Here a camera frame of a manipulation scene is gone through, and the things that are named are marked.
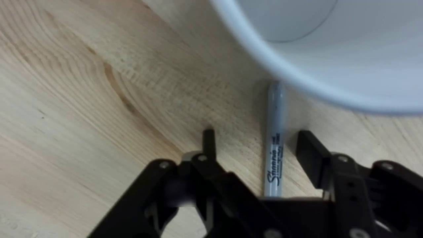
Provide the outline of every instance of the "screw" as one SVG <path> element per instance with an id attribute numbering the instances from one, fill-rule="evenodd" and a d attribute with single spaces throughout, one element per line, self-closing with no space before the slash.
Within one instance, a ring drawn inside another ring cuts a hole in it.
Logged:
<path id="1" fill-rule="evenodd" d="M 160 162 L 160 164 L 159 164 L 159 166 L 160 166 L 160 168 L 163 168 L 163 169 L 165 169 L 165 168 L 168 168 L 168 166 L 169 166 L 169 162 L 163 161 L 163 162 Z"/>
<path id="2" fill-rule="evenodd" d="M 207 160 L 207 156 L 205 154 L 198 156 L 198 161 L 206 161 L 206 160 Z"/>
<path id="3" fill-rule="evenodd" d="M 283 238 L 282 232 L 275 229 L 267 229 L 264 231 L 264 238 Z"/>
<path id="4" fill-rule="evenodd" d="M 393 170 L 394 169 L 394 166 L 391 164 L 389 164 L 389 162 L 383 162 L 382 168 L 385 168 L 386 170 Z"/>
<path id="5" fill-rule="evenodd" d="M 362 230 L 362 229 L 350 229 L 349 230 L 349 236 L 350 238 L 370 238 L 369 232 Z"/>
<path id="6" fill-rule="evenodd" d="M 345 157 L 345 156 L 338 156 L 338 160 L 342 161 L 342 162 L 348 162 L 349 161 L 349 158 Z"/>

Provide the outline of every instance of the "wooden table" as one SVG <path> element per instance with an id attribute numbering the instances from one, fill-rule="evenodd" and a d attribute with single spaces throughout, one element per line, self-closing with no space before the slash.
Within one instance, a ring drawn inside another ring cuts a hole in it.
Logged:
<path id="1" fill-rule="evenodd" d="M 86 236 L 153 158 L 213 125 L 218 160 L 262 193 L 270 76 L 207 1 L 0 1 L 0 236 Z M 373 116 L 288 90 L 288 133 L 312 129 L 363 165 L 423 173 L 423 119 Z M 284 194 L 319 194 L 285 149 Z M 164 236 L 201 236 L 185 206 Z"/>

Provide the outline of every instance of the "black metal bracket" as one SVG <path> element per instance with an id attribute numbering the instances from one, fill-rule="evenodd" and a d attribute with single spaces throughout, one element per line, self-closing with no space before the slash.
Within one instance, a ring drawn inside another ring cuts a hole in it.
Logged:
<path id="1" fill-rule="evenodd" d="M 190 160 L 149 162 L 90 236 L 160 236 L 186 202 L 194 203 L 207 238 L 423 236 L 416 173 L 393 161 L 363 168 L 330 153 L 309 131 L 299 132 L 296 156 L 322 198 L 260 199 L 217 162 L 214 131 L 206 129 L 202 152 Z"/>

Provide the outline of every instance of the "marker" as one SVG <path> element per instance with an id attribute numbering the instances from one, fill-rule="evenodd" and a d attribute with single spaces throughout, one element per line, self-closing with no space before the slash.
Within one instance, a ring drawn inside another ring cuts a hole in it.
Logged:
<path id="1" fill-rule="evenodd" d="M 282 157 L 284 131 L 284 88 L 280 82 L 268 87 L 264 197 L 282 195 Z"/>

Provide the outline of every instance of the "light wooden surface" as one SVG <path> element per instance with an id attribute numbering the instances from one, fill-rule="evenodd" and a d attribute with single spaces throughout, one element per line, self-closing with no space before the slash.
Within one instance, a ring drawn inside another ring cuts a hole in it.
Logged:
<path id="1" fill-rule="evenodd" d="M 200 0 L 0 1 L 0 236 L 86 236 L 145 164 L 196 150 L 262 193 L 266 71 Z M 423 173 L 423 119 L 288 91 L 289 140 L 311 128 L 370 165 Z M 285 152 L 285 195 L 316 193 Z M 164 236 L 201 236 L 192 206 Z"/>

